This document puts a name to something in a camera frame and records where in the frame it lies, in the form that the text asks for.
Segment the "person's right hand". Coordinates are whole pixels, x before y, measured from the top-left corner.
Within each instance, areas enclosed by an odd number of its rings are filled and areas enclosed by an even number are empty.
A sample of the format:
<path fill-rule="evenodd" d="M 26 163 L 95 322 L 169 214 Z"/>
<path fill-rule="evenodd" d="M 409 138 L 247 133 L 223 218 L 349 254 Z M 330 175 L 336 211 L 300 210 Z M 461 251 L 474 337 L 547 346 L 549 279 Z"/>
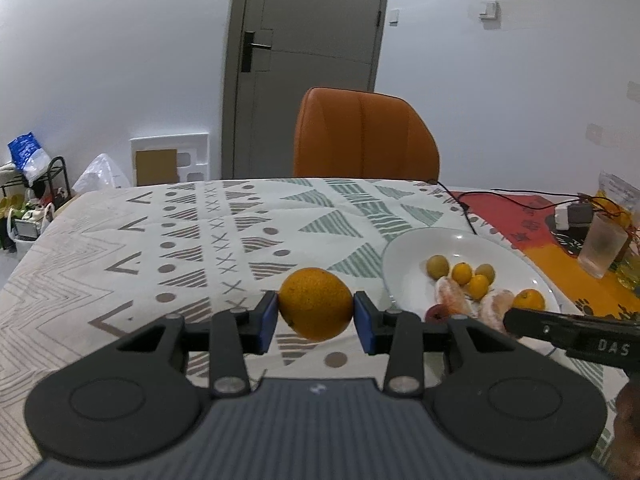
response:
<path fill-rule="evenodd" d="M 634 420 L 639 417 L 639 384 L 628 382 L 616 399 L 614 440 L 608 470 L 616 479 L 639 478 L 639 428 Z"/>

